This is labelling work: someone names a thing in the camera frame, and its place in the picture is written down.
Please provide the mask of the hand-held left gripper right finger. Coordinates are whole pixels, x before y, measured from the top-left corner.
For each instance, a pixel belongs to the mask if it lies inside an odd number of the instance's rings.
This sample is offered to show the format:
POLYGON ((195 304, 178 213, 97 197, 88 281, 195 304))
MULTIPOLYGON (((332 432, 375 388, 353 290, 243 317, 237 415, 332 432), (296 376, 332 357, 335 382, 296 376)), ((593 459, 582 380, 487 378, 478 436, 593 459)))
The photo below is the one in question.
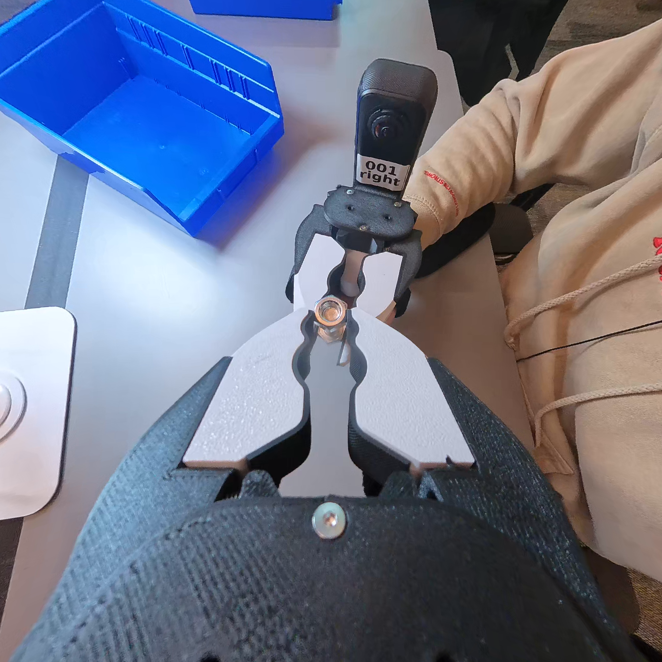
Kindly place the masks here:
POLYGON ((421 476, 475 458, 425 354, 368 314, 347 323, 350 373, 349 450, 369 477, 395 471, 421 476))

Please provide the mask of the steel hex nut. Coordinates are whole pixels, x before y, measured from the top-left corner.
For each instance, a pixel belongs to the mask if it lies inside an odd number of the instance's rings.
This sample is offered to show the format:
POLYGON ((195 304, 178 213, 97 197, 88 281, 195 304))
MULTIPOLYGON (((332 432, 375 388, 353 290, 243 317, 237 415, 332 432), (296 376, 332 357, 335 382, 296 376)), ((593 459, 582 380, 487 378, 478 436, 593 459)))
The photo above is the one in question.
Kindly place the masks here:
POLYGON ((327 295, 325 297, 322 297, 319 301, 317 301, 315 308, 314 308, 314 316, 316 320, 316 324, 319 327, 320 330, 323 330, 325 334, 327 335, 338 335, 343 333, 343 329, 345 327, 345 321, 346 321, 346 316, 347 316, 347 304, 342 300, 339 299, 336 296, 333 295, 327 295), (343 315, 342 318, 339 320, 336 320, 335 323, 329 324, 325 322, 321 317, 319 313, 319 307, 320 307, 320 302, 322 301, 337 301, 339 304, 342 305, 343 308, 343 315))

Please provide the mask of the blue plastic bin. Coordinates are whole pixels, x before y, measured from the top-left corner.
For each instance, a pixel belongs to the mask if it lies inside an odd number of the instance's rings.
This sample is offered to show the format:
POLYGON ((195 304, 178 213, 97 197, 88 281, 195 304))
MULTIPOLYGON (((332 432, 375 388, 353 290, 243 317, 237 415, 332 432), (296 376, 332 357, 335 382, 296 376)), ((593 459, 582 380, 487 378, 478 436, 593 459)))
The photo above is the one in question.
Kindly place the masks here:
POLYGON ((151 1, 38 1, 4 23, 1 111, 189 236, 284 134, 269 63, 151 1))
POLYGON ((190 1, 196 14, 331 21, 343 1, 190 1))

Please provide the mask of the white document stand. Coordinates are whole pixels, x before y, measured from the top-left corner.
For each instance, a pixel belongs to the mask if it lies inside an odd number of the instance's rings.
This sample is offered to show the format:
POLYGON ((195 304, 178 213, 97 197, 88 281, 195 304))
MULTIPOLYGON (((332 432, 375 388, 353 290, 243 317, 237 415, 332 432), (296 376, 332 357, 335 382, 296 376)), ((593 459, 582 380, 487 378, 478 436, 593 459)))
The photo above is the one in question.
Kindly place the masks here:
POLYGON ((60 488, 77 324, 60 307, 1 313, 1 521, 60 488))

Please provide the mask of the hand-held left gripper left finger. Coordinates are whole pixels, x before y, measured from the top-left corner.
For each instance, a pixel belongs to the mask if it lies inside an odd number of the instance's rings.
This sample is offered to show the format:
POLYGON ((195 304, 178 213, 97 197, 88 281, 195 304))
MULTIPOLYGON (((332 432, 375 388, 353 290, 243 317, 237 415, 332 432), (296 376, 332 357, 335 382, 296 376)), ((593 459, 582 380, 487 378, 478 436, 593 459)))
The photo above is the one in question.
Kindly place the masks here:
POLYGON ((230 358, 184 456, 188 468, 266 471, 282 479, 311 446, 312 312, 298 309, 260 331, 230 358))

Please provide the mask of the black wrist rest pad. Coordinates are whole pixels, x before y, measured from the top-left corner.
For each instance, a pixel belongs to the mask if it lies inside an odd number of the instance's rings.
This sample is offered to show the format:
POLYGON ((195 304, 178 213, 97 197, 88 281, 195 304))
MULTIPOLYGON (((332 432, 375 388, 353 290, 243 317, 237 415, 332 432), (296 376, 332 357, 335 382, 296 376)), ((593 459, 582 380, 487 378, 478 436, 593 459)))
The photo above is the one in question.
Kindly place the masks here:
POLYGON ((463 219, 457 227, 444 234, 422 252, 416 279, 427 277, 451 262, 484 235, 489 233, 496 214, 495 203, 489 203, 463 219))

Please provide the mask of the person's right forearm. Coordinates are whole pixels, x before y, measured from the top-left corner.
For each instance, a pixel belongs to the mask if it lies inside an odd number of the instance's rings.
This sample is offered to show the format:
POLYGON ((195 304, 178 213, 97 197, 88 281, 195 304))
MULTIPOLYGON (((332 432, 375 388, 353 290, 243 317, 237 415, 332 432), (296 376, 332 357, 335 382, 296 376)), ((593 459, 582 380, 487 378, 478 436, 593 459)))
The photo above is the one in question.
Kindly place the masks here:
POLYGON ((405 199, 426 249, 475 211, 544 183, 598 189, 629 174, 661 91, 661 31, 562 52, 505 79, 414 166, 405 199))

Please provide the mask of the person's torso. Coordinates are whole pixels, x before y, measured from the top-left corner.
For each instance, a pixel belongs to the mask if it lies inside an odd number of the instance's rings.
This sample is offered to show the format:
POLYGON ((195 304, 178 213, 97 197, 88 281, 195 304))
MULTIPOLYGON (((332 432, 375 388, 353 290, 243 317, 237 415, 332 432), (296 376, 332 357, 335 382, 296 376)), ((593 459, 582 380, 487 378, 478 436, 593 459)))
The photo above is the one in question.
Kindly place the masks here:
POLYGON ((576 533, 660 581, 661 92, 629 174, 579 186, 506 270, 505 336, 576 533))

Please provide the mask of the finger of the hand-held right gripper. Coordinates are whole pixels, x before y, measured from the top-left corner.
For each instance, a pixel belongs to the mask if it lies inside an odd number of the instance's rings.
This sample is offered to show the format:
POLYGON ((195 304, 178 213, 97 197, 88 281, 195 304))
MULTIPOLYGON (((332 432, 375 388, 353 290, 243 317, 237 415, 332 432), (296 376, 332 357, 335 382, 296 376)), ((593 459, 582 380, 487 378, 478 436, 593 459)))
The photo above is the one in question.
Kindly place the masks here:
POLYGON ((403 257, 397 253, 372 253, 361 263, 362 285, 356 307, 369 316, 387 322, 394 316, 395 294, 403 257))
POLYGON ((330 278, 345 259, 345 249, 334 238, 313 238, 293 280, 293 310, 314 310, 327 296, 330 278))

